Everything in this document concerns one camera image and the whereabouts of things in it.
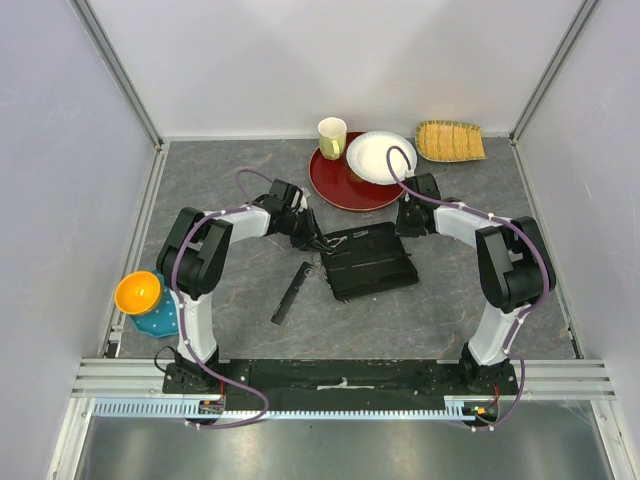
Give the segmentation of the black zip tool case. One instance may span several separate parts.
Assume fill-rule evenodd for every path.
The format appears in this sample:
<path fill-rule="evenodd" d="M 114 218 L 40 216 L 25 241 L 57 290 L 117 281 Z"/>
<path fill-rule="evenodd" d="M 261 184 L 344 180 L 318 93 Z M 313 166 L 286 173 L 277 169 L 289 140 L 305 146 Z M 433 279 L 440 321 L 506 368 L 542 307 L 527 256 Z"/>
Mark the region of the black zip tool case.
<path fill-rule="evenodd" d="M 416 267 L 396 234 L 393 222 L 329 233 L 327 238 L 347 235 L 348 240 L 321 261 L 327 281 L 338 301 L 404 288 L 419 282 Z"/>

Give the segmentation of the silver hair scissors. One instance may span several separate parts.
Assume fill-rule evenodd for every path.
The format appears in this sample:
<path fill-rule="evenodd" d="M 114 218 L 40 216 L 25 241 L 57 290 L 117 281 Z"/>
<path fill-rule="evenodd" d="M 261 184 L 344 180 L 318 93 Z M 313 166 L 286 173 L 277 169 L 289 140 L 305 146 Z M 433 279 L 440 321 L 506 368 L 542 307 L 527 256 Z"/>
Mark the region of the silver hair scissors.
<path fill-rule="evenodd" d="M 342 235 L 339 237 L 326 238 L 326 245 L 328 250 L 335 250 L 340 244 L 346 242 L 348 240 L 347 235 Z"/>

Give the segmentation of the silver thinning scissors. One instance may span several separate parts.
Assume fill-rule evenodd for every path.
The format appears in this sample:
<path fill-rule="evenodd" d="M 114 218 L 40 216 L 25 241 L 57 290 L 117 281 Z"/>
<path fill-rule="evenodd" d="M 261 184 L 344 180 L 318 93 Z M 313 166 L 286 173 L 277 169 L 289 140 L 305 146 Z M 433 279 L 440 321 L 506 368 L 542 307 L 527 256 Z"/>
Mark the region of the silver thinning scissors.
<path fill-rule="evenodd" d="M 309 266 L 305 268 L 305 276 L 307 278 L 317 278 L 324 282 L 327 281 L 328 277 L 326 274 L 326 270 L 319 255 L 313 255 L 308 260 L 308 264 Z"/>

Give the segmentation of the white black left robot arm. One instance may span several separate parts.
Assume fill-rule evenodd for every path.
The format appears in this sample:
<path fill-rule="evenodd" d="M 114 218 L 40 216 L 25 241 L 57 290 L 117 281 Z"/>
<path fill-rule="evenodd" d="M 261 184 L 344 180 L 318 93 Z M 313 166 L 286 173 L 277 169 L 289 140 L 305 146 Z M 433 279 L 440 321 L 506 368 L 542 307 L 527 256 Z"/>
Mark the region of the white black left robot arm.
<path fill-rule="evenodd" d="M 177 351 L 191 362 L 185 382 L 198 393 L 211 392 L 220 378 L 218 367 L 210 362 L 218 352 L 212 292 L 221 280 L 229 247 L 273 234 L 288 236 L 300 251 L 333 250 L 307 204 L 305 191 L 279 179 L 268 193 L 239 207 L 213 212 L 183 208 L 165 240 L 156 269 L 175 301 Z"/>

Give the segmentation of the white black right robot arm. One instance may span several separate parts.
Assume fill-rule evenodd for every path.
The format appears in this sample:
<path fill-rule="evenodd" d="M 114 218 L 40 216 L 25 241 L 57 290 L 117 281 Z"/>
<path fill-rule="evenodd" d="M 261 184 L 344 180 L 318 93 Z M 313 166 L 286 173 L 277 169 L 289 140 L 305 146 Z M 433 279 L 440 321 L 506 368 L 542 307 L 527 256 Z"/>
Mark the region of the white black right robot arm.
<path fill-rule="evenodd" d="M 509 369 L 515 336 L 531 311 L 555 288 L 556 277 L 537 222 L 506 219 L 441 197 L 431 174 L 399 183 L 396 231 L 405 237 L 439 234 L 475 249 L 486 305 L 476 332 L 464 345 L 458 381 L 477 394 Z"/>

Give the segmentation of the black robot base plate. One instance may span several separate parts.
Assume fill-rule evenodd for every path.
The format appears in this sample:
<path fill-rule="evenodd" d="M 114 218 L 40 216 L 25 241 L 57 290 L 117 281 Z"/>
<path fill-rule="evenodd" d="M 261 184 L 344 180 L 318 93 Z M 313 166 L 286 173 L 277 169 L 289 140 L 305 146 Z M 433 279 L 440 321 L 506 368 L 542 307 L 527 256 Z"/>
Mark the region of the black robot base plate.
<path fill-rule="evenodd" d="M 461 381 L 457 361 L 436 360 L 276 360 L 232 359 L 210 366 L 223 381 L 197 365 L 180 360 L 160 370 L 165 394 L 223 395 L 232 407 L 279 408 L 435 408 L 446 396 L 493 397 L 518 391 L 516 372 L 473 385 Z"/>

